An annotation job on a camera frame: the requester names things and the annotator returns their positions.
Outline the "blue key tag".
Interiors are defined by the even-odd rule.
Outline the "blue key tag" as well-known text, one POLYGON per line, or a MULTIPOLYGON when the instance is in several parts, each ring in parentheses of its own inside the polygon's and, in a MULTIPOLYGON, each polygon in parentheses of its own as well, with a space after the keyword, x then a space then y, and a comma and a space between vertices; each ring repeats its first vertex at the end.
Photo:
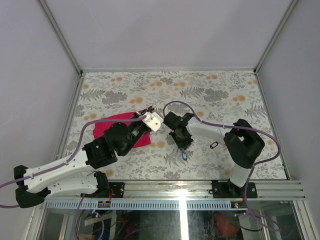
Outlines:
POLYGON ((182 156, 182 160, 183 161, 187 161, 188 160, 188 156, 186 155, 186 153, 184 151, 181 152, 181 156, 182 156))

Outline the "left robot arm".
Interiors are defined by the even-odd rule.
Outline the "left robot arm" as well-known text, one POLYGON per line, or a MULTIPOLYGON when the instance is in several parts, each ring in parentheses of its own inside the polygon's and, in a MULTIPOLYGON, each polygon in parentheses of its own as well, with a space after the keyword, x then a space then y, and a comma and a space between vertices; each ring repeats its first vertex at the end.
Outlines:
POLYGON ((163 118, 150 106, 129 119, 113 120, 101 137, 84 146, 78 144, 69 156, 34 168, 16 166, 18 206, 31 208, 53 196, 110 197, 108 178, 99 169, 126 156, 144 135, 156 132, 162 123, 163 118))

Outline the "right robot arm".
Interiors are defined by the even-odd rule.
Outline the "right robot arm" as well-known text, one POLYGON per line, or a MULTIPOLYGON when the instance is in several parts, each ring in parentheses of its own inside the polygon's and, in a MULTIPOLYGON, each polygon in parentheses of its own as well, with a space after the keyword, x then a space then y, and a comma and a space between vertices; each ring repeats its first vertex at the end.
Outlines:
POLYGON ((246 181, 254 162, 260 156, 265 142, 244 119, 239 119, 231 129, 212 126, 199 121, 193 113, 178 116, 169 112, 164 117, 164 124, 171 129, 169 135, 177 147, 185 151, 192 145, 193 137, 204 137, 213 140, 211 148, 218 143, 226 145, 234 162, 233 173, 229 178, 228 192, 233 197, 240 197, 246 191, 246 181))

